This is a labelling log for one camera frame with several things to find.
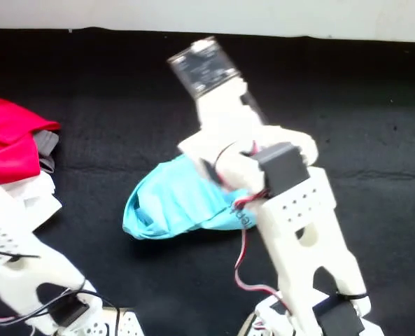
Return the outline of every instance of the red wire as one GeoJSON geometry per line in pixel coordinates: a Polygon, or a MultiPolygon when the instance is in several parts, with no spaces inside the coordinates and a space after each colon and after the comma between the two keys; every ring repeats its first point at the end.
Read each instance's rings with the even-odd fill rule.
{"type": "MultiPolygon", "coordinates": [[[[214,168],[216,167],[216,163],[217,163],[218,159],[220,158],[220,156],[232,144],[234,144],[234,143],[231,143],[229,146],[227,146],[226,148],[224,148],[220,152],[220,154],[216,158],[214,168]]],[[[255,140],[253,140],[251,155],[254,155],[254,154],[258,153],[258,151],[259,151],[259,148],[258,148],[257,142],[255,140]]],[[[226,185],[225,180],[219,174],[217,174],[217,175],[218,175],[218,178],[220,179],[221,184],[225,186],[226,185]]],[[[234,202],[234,207],[237,208],[238,210],[242,210],[247,203],[252,202],[252,201],[254,201],[258,198],[264,197],[266,195],[267,195],[267,190],[262,190],[262,191],[256,193],[255,195],[251,195],[251,196],[236,200],[234,202]]],[[[289,314],[291,314],[289,308],[286,306],[286,304],[283,302],[283,300],[279,297],[279,295],[277,293],[277,290],[275,290],[274,288],[272,288],[268,285],[264,285],[264,284],[248,285],[240,279],[239,268],[240,268],[240,265],[242,264],[242,262],[244,260],[244,257],[246,255],[246,249],[247,249],[247,238],[246,238],[246,228],[244,227],[241,230],[241,250],[240,250],[240,254],[239,254],[237,262],[235,263],[235,266],[234,266],[234,280],[235,280],[235,283],[238,285],[238,287],[240,287],[241,289],[243,289],[245,291],[262,291],[262,292],[266,292],[269,295],[274,295],[281,302],[281,304],[285,307],[287,312],[289,314]]]]}

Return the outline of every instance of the red fabric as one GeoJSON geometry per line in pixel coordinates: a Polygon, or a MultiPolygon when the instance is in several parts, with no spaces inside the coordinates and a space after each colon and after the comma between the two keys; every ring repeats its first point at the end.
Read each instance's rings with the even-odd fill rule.
{"type": "Polygon", "coordinates": [[[9,101],[0,99],[0,183],[10,183],[39,175],[38,148],[33,132],[59,130],[48,121],[9,101]]]}

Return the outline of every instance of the black carpet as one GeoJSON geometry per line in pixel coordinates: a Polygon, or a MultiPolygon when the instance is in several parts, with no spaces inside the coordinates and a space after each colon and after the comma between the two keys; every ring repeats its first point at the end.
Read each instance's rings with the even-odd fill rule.
{"type": "MultiPolygon", "coordinates": [[[[64,208],[38,236],[135,308],[146,336],[235,336],[264,297],[234,285],[238,232],[156,242],[121,229],[134,186],[198,128],[166,59],[199,37],[0,30],[0,97],[62,123],[54,180],[64,208]]],[[[218,39],[269,121],[317,141],[370,318],[386,335],[415,336],[415,44],[218,39]]],[[[250,245],[243,278],[275,285],[256,231],[250,245]]]]}

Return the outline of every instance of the gray fabric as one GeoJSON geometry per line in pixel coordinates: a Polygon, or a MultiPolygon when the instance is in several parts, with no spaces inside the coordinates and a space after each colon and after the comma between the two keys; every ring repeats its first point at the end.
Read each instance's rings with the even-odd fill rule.
{"type": "Polygon", "coordinates": [[[53,173],[55,171],[55,161],[50,154],[58,144],[59,136],[50,131],[39,131],[33,135],[33,138],[38,148],[41,170],[53,173]]]}
{"type": "Polygon", "coordinates": [[[44,157],[50,156],[59,141],[58,135],[49,131],[39,131],[33,135],[33,138],[39,154],[44,157]]]}
{"type": "Polygon", "coordinates": [[[40,156],[39,164],[41,165],[41,170],[45,171],[46,173],[51,174],[55,171],[55,161],[51,156],[40,156]]]}

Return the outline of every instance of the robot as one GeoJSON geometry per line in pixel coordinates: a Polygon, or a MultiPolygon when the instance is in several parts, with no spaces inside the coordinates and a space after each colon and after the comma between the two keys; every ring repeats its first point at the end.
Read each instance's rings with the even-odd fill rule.
{"type": "MultiPolygon", "coordinates": [[[[243,335],[382,336],[379,326],[363,318],[370,300],[339,228],[327,175],[312,166],[318,157],[314,140],[265,124],[246,82],[214,38],[193,43],[169,63],[195,99],[201,124],[179,149],[203,177],[227,190],[247,189],[250,197],[236,202],[237,211],[248,207],[257,214],[278,274],[279,290],[269,290],[271,296],[256,306],[256,318],[243,335]],[[319,267],[335,279],[336,295],[313,288],[319,267]]],[[[0,186],[0,298],[16,312],[0,318],[0,327],[25,322],[32,334],[128,335],[120,310],[109,328],[102,301],[110,302],[27,229],[22,211],[0,186]],[[44,304],[37,288],[46,283],[63,291],[44,304]]],[[[128,314],[132,334],[142,336],[135,315],[123,316],[128,314]]]]}
{"type": "Polygon", "coordinates": [[[169,63],[195,100],[201,126],[178,148],[204,178],[226,190],[248,191],[235,205],[256,213],[278,275],[279,291],[257,305],[257,323],[244,335],[383,335],[363,319],[370,299],[335,216],[325,170],[312,166],[318,157],[314,140],[265,124],[246,82],[214,38],[194,42],[169,63]],[[335,295],[314,289],[319,267],[335,280],[335,295]]]}
{"type": "Polygon", "coordinates": [[[23,323],[44,335],[143,336],[133,312],[112,305],[60,252],[42,243],[26,223],[25,209],[0,186],[0,299],[16,316],[0,317],[0,327],[23,323]],[[62,288],[62,293],[43,303],[38,288],[62,288]]]}

